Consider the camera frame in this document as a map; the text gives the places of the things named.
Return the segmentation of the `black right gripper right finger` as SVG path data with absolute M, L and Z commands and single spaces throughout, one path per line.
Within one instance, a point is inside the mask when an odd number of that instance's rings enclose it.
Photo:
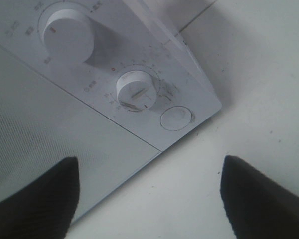
M 220 196 L 236 238 L 299 239 L 299 197 L 243 159 L 224 158 Z

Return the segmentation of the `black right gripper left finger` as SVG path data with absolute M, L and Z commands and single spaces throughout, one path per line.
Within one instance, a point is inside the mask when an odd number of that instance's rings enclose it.
M 78 159 L 67 157 L 0 202 L 0 239 L 63 239 L 78 202 Z

